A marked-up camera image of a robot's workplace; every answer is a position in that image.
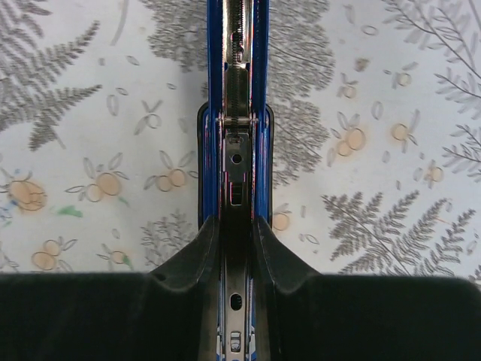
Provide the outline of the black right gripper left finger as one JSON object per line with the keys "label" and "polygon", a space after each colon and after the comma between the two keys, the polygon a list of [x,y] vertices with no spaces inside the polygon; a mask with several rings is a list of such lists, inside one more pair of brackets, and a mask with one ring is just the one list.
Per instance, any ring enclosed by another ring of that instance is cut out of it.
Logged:
{"label": "black right gripper left finger", "polygon": [[148,273],[3,274],[3,360],[214,360],[219,221]]}

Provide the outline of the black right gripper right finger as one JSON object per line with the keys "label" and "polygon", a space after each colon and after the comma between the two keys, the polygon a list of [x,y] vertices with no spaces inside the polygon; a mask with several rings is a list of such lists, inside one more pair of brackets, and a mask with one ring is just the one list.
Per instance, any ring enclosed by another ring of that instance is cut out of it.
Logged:
{"label": "black right gripper right finger", "polygon": [[253,223],[259,360],[478,360],[480,291],[461,278],[322,274]]}

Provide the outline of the blue black stapler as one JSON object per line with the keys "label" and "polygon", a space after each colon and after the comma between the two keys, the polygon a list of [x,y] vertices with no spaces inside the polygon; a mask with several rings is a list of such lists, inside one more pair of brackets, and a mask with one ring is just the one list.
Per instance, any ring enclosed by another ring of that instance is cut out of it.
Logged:
{"label": "blue black stapler", "polygon": [[255,360],[253,221],[272,218],[269,4],[207,3],[208,99],[198,111],[198,220],[219,223],[217,359]]}

